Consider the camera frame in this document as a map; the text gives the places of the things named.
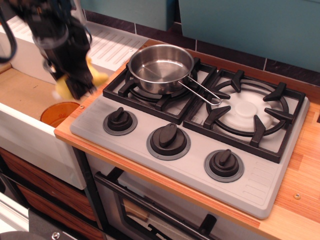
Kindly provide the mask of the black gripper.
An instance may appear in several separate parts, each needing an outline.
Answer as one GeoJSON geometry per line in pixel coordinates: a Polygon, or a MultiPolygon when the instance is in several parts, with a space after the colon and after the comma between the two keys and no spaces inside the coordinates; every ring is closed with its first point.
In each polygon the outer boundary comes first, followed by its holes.
{"type": "Polygon", "coordinates": [[[32,37],[44,57],[44,69],[56,82],[66,80],[67,88],[76,100],[97,90],[86,61],[90,49],[86,30],[80,22],[71,22],[62,26],[61,35],[32,37]]]}

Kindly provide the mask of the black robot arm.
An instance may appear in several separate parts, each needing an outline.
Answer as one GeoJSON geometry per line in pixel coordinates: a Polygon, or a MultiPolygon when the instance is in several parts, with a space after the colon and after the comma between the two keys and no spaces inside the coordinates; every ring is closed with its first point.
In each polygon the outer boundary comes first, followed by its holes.
{"type": "Polygon", "coordinates": [[[93,93],[93,75],[86,60],[91,34],[72,15],[70,0],[10,0],[11,9],[28,25],[43,56],[43,67],[54,80],[66,77],[71,96],[93,93]]]}

